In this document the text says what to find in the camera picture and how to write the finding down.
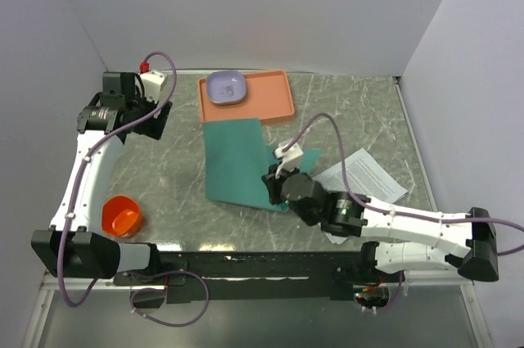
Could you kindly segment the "teal green file folder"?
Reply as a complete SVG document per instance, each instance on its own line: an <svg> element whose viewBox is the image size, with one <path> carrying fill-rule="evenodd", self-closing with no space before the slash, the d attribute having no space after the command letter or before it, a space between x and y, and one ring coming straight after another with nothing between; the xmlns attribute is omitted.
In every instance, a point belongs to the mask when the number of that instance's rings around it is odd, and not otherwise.
<svg viewBox="0 0 524 348"><path fill-rule="evenodd" d="M261 177L277 161L257 119L205 122L206 198L238 206L286 212L273 206Z"/></svg>

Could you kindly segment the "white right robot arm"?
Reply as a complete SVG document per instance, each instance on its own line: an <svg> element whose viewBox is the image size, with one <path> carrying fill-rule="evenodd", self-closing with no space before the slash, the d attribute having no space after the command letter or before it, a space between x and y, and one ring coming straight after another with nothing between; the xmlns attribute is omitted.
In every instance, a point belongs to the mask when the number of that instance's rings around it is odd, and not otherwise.
<svg viewBox="0 0 524 348"><path fill-rule="evenodd" d="M335 237L360 237L359 275L451 270L478 282L499 279L495 226L487 210L439 214L395 206L375 197L328 191L308 174L276 165L262 176L272 205L286 205L309 226Z"/></svg>

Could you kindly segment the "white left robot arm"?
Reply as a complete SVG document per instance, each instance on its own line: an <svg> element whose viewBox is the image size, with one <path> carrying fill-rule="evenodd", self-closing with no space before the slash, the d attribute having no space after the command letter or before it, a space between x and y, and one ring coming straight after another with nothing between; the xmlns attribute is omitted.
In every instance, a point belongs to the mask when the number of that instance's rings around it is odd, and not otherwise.
<svg viewBox="0 0 524 348"><path fill-rule="evenodd" d="M48 229L36 230L31 246L54 277L113 278L133 270L142 283L162 274L151 243L119 243L102 231L102 207L120 149L131 132L160 139L171 103L160 100L167 77L106 72L102 90L78 116L75 162L65 194Z"/></svg>

